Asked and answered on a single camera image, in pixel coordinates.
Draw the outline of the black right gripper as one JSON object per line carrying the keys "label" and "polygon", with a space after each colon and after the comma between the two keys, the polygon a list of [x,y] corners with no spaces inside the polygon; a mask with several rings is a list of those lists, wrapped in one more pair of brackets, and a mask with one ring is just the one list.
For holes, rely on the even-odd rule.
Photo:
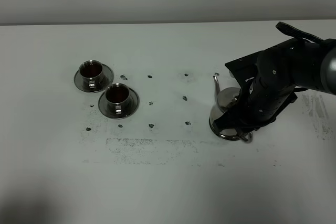
{"label": "black right gripper", "polygon": [[235,129],[243,142],[252,141],[252,130],[275,121],[297,100],[286,57],[260,51],[225,64],[240,85],[237,102],[212,123],[216,131]]}

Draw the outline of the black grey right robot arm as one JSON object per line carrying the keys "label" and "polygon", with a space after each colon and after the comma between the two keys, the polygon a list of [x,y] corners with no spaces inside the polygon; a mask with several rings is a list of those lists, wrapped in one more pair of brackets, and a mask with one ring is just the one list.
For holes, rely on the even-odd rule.
{"label": "black grey right robot arm", "polygon": [[209,126],[218,137],[251,142],[253,131],[273,123],[296,101],[296,92],[335,94],[335,39],[321,39],[284,22],[276,28],[290,39],[226,63],[239,88],[221,90],[213,77]]}

